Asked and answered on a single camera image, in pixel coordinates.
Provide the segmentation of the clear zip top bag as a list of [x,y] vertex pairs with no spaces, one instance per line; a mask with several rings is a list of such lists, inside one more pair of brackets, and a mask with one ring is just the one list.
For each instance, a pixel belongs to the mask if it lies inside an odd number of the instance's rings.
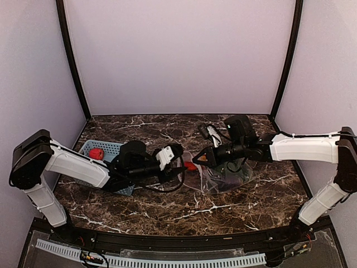
[[208,168],[194,164],[193,157],[189,151],[182,155],[186,167],[184,186],[201,194],[227,193],[253,180],[253,169],[242,159]]

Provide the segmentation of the red fake strawberry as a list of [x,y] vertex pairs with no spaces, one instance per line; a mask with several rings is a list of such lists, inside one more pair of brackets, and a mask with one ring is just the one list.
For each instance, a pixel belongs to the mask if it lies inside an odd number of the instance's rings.
[[93,148],[89,150],[88,156],[91,159],[103,160],[104,159],[104,150],[100,148]]

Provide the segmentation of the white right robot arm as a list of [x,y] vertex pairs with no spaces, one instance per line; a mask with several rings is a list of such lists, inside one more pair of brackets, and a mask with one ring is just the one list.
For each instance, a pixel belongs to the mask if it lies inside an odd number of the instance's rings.
[[285,238],[297,242],[306,227],[332,209],[338,202],[356,193],[356,136],[350,127],[339,132],[319,135],[296,135],[283,131],[258,137],[248,116],[239,114],[224,122],[229,141],[217,147],[206,147],[193,163],[215,168],[225,162],[246,159],[259,162],[303,160],[337,165],[337,173],[327,186],[306,202],[285,229]]

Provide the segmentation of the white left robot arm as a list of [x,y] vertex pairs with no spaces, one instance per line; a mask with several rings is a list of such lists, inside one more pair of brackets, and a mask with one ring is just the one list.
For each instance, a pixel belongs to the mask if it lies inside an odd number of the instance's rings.
[[161,184],[176,177],[185,179],[184,151],[173,143],[152,154],[142,141],[124,144],[87,141],[83,152],[75,152],[50,137],[41,129],[13,150],[9,185],[23,191],[56,233],[66,243],[75,243],[78,230],[70,216],[55,198],[44,172],[55,172],[76,179],[86,186],[105,192],[119,193],[135,185],[145,189],[144,179],[157,178]]

